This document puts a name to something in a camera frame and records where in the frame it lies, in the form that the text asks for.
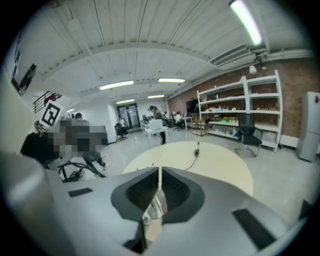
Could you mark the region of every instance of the white refrigerator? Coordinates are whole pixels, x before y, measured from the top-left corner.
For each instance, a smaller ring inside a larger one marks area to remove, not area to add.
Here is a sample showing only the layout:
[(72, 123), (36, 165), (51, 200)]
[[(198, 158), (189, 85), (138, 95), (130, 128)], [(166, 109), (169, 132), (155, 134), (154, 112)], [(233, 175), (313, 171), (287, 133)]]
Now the white refrigerator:
[(296, 154), (313, 161), (320, 144), (320, 93), (307, 92), (302, 97), (302, 119)]

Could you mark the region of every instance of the white ceiling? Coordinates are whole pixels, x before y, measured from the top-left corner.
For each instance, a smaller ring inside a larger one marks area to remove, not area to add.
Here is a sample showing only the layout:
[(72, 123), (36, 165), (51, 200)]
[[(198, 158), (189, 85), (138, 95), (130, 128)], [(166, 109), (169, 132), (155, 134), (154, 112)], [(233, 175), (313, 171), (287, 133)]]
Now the white ceiling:
[[(213, 58), (251, 40), (232, 12), (230, 0), (70, 0), (43, 6), (23, 30), (22, 70), (37, 74), (30, 90), (114, 101), (171, 96), (206, 74), (222, 71)], [(247, 0), (267, 53), (305, 49), (296, 25), (271, 0)], [(70, 20), (80, 27), (70, 29)], [(158, 78), (184, 78), (178, 85)], [(99, 86), (134, 80), (134, 85), (100, 91)]]

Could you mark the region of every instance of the doorway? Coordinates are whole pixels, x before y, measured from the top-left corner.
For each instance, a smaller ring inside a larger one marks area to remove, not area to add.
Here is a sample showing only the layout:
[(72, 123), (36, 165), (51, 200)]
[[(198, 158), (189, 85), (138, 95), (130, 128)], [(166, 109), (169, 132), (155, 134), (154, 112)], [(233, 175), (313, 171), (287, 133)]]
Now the doorway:
[(121, 105), (116, 108), (119, 119), (122, 118), (124, 120), (129, 132), (140, 130), (140, 119), (136, 103)]

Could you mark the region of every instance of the round white table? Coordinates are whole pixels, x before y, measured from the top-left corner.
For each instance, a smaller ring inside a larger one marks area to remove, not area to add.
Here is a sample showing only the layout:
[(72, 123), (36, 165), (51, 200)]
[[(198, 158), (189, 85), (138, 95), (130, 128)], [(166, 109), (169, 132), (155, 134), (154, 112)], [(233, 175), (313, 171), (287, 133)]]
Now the round white table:
[[(180, 141), (151, 148), (137, 156), (123, 173), (152, 165), (185, 170), (194, 162), (194, 150), (197, 148), (196, 141)], [(200, 142), (198, 159), (188, 172), (230, 183), (253, 196), (254, 183), (246, 163), (237, 154), (222, 146)]]

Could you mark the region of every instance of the brick wall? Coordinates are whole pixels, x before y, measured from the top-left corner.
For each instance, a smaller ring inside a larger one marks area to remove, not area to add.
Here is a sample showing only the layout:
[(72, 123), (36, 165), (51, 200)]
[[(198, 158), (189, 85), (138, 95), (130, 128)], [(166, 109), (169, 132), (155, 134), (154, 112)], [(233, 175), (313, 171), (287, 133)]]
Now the brick wall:
[[(318, 92), (320, 93), (320, 76), (319, 68), (316, 62), (312, 59), (294, 59), (294, 60), (282, 60), (275, 62), (268, 62), (267, 69), (262, 70), (256, 65), (257, 73), (253, 76), (249, 73), (249, 68), (237, 70), (232, 73), (224, 74), (219, 77), (215, 77), (206, 82), (203, 82), (194, 88), (191, 88), (178, 96), (168, 100), (169, 111), (180, 111), (186, 113), (186, 102), (197, 98), (197, 90), (200, 92), (213, 88), (214, 86), (223, 86), (230, 83), (234, 83), (240, 80), (242, 76), (246, 76), (247, 79), (253, 77), (264, 77), (274, 75), (274, 70), (278, 70), (283, 97), (283, 123), (282, 134), (292, 137), (299, 137), (301, 113), (302, 113), (302, 96), (306, 92)], [(275, 93), (274, 85), (258, 85), (252, 87), (252, 93)], [(227, 96), (243, 95), (243, 90), (235, 89), (218, 94), (219, 98)], [(265, 108), (275, 106), (275, 99), (254, 99), (253, 109)], [(236, 107), (242, 109), (244, 102), (230, 101), (221, 102), (220, 105), (227, 105), (229, 109)], [(203, 106), (203, 111), (208, 108), (208, 105)], [(210, 115), (206, 114), (203, 118), (208, 118)], [(256, 114), (255, 120), (258, 123), (276, 124), (277, 117), (271, 114)]]

